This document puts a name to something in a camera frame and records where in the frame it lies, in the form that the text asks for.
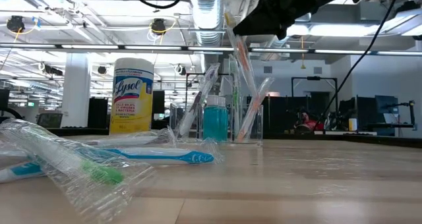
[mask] blue mouthwash bottle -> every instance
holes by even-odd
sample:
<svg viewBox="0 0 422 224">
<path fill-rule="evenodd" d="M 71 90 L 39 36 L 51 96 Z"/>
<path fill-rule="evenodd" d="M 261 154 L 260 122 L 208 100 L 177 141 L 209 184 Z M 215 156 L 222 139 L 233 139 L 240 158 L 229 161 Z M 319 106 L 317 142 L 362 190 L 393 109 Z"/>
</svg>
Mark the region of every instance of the blue mouthwash bottle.
<svg viewBox="0 0 422 224">
<path fill-rule="evenodd" d="M 218 106 L 219 97 L 209 95 L 206 98 L 204 109 L 204 139 L 214 138 L 219 140 L 220 135 L 220 108 Z"/>
<path fill-rule="evenodd" d="M 220 107 L 220 135 L 219 141 L 225 142 L 227 140 L 227 127 L 229 122 L 229 113 L 226 109 L 226 98 L 219 98 Z"/>
</svg>

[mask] clear acrylic holder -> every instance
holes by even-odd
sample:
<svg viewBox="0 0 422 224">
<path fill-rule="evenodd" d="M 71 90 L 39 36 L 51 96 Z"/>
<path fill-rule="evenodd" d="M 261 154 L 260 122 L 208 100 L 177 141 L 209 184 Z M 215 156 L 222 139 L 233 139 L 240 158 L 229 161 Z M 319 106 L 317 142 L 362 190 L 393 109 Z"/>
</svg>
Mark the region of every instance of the clear acrylic holder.
<svg viewBox="0 0 422 224">
<path fill-rule="evenodd" d="M 186 105 L 184 103 L 174 103 L 170 105 L 170 122 L 169 125 L 171 129 L 176 129 L 179 121 L 181 120 L 184 112 L 185 112 Z M 198 111 L 196 112 L 195 120 L 193 121 L 193 124 L 191 126 L 189 135 L 185 138 L 187 141 L 197 141 L 203 139 L 203 122 L 204 122 L 204 108 L 205 105 L 198 106 Z M 244 117 L 246 116 L 248 105 L 243 105 L 241 111 L 241 121 L 240 124 L 243 122 Z M 240 144 L 236 142 L 236 134 L 233 131 L 233 124 L 235 115 L 232 113 L 232 104 L 227 104 L 226 109 L 228 111 L 229 115 L 229 122 L 227 127 L 227 141 L 220 141 L 219 143 L 234 143 L 234 144 Z M 252 131 L 249 136 L 249 139 L 247 142 L 242 142 L 242 144 L 257 144 L 262 145 L 262 139 L 263 139 L 263 106 L 261 105 L 259 107 L 258 112 L 256 113 Z"/>
</svg>

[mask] table surface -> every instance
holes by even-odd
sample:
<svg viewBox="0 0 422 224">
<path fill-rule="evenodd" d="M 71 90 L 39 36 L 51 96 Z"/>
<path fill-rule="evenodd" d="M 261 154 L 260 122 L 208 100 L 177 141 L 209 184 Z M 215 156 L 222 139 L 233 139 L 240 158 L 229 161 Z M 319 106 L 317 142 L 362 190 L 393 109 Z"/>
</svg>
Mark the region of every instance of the table surface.
<svg viewBox="0 0 422 224">
<path fill-rule="evenodd" d="M 159 168 L 115 223 L 422 223 L 422 150 L 298 140 L 222 150 L 223 164 Z M 81 223 L 47 178 L 0 184 L 0 219 Z"/>
</svg>

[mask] lysol logo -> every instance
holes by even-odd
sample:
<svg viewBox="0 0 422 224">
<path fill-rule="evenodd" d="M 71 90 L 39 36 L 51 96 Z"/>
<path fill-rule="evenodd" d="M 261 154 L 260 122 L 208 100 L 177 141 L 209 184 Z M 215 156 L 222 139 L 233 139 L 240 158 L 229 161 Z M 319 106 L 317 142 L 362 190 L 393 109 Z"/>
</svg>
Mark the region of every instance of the lysol logo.
<svg viewBox="0 0 422 224">
<path fill-rule="evenodd" d="M 138 78 L 126 78 L 116 83 L 114 88 L 114 102 L 121 99 L 139 98 L 142 80 Z"/>
</svg>

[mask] lysol wipes container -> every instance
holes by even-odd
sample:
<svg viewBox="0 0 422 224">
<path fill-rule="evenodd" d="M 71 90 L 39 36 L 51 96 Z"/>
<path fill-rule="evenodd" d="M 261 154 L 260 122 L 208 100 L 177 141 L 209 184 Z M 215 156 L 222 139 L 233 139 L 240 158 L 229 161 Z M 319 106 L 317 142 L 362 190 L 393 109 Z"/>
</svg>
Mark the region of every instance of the lysol wipes container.
<svg viewBox="0 0 422 224">
<path fill-rule="evenodd" d="M 110 134 L 150 130 L 153 81 L 151 62 L 134 58 L 115 62 Z"/>
</svg>

